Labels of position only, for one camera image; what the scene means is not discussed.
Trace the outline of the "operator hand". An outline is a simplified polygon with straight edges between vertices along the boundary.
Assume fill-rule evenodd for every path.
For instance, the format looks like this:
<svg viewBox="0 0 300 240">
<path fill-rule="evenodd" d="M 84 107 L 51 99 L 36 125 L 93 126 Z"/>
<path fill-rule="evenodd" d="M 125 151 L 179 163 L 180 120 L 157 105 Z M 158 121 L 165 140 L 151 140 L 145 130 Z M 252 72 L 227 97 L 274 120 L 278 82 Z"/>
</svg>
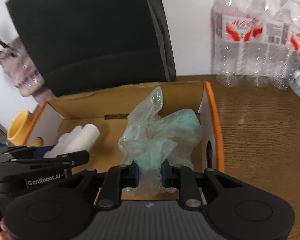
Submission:
<svg viewBox="0 0 300 240">
<path fill-rule="evenodd" d="M 4 218 L 0 220 L 0 240 L 12 240 L 12 237 L 7 231 Z"/>
</svg>

